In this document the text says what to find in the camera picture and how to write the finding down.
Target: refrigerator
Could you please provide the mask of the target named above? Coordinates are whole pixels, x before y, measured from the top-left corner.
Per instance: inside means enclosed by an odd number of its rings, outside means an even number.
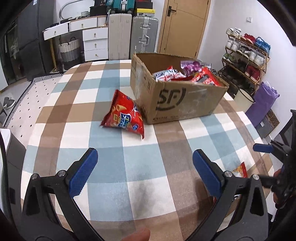
[[[28,81],[49,73],[54,65],[43,30],[53,24],[52,0],[33,0],[17,17],[18,46]]]

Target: door frame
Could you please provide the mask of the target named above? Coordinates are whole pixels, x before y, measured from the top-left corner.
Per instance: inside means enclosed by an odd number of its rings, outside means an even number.
[[[169,4],[169,0],[165,0],[164,7],[163,7],[163,17],[161,19],[161,25],[160,25],[160,31],[159,31],[159,37],[158,37],[158,44],[157,44],[157,52],[158,53],[160,53],[161,42],[163,40],[163,31],[164,31],[164,27],[165,27],[165,20],[166,20],[167,12],[168,12],[168,4]],[[196,50],[195,58],[197,58],[197,56],[198,56],[198,52],[200,50],[202,39],[203,39],[203,36],[204,36],[204,33],[205,33],[205,27],[207,25],[207,19],[208,19],[208,15],[209,15],[210,5],[211,5],[211,0],[208,0],[207,12],[206,12],[206,15],[205,15],[205,22],[204,22],[204,25],[203,25],[203,28],[202,28],[202,35],[201,35],[200,42],[199,42],[197,50]]]

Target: green shoe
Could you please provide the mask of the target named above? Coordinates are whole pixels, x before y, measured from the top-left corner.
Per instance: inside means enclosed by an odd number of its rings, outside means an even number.
[[[237,60],[235,59],[234,56],[230,56],[228,59],[227,59],[227,62],[231,63],[231,64],[235,64],[237,63]]]
[[[224,54],[222,59],[227,60],[231,55],[229,53]]]

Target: checkered tablecloth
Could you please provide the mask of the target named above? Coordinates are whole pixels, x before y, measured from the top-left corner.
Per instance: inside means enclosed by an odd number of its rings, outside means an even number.
[[[144,140],[123,129],[101,127],[116,89],[134,99],[130,74],[130,60],[88,62],[65,73],[30,138],[21,197],[32,173],[67,170],[93,147],[98,164],[74,199],[101,236],[120,240],[145,226],[151,240],[182,241],[213,204],[193,167],[193,151],[202,149],[222,170],[232,171],[244,161],[249,176],[272,174],[272,163],[267,154],[253,152],[253,144],[262,140],[228,94],[210,116],[145,125]]]

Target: silver suitcase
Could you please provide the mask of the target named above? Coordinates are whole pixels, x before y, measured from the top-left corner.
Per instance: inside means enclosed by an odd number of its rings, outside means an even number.
[[[134,53],[153,53],[156,45],[158,19],[147,16],[133,17],[131,24],[130,59]]]
[[[131,14],[111,14],[108,23],[109,60],[128,59],[131,39]]]

